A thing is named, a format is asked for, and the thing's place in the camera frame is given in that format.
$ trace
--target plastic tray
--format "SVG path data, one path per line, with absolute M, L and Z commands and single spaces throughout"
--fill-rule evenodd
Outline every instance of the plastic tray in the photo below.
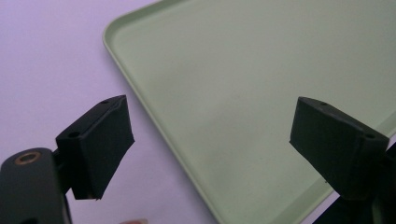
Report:
M 298 223 L 332 189 L 289 144 L 298 96 L 396 127 L 396 4 L 165 0 L 104 41 L 220 223 Z

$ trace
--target light green tray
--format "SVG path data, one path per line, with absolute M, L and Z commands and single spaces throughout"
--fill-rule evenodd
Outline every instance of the light green tray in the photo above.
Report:
M 164 0 L 107 49 L 220 223 L 298 223 L 332 189 L 289 144 L 298 96 L 391 136 L 395 1 Z

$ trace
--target screw hole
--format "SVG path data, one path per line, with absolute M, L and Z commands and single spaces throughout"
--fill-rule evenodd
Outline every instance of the screw hole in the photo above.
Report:
M 20 155 L 16 160 L 15 164 L 17 165 L 25 165 L 31 162 L 38 160 L 40 157 L 40 153 L 36 151 L 26 152 L 23 155 Z
M 366 137 L 367 137 L 367 138 L 375 138 L 375 135 L 373 135 L 372 133 L 367 133 L 367 134 L 366 134 Z
M 78 137 L 79 136 L 79 132 L 70 133 L 68 136 L 71 137 L 71 138 Z
M 38 224 L 38 221 L 36 218 L 29 218 L 21 222 L 20 224 Z

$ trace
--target black clamp jaw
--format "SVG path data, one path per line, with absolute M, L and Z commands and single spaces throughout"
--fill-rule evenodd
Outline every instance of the black clamp jaw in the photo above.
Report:
M 65 194 L 101 199 L 134 143 L 126 96 L 94 106 L 56 137 L 58 149 L 31 148 L 0 170 L 0 223 L 70 224 Z
M 396 223 L 396 146 L 327 103 L 300 97 L 290 143 L 340 198 L 317 224 Z

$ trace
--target purple background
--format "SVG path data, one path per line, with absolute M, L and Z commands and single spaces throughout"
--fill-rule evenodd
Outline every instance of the purple background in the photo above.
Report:
M 100 101 L 126 94 L 136 143 L 100 201 L 67 193 L 76 224 L 147 218 L 216 223 L 102 42 L 118 16 L 154 1 L 0 3 L 0 162 L 55 137 Z

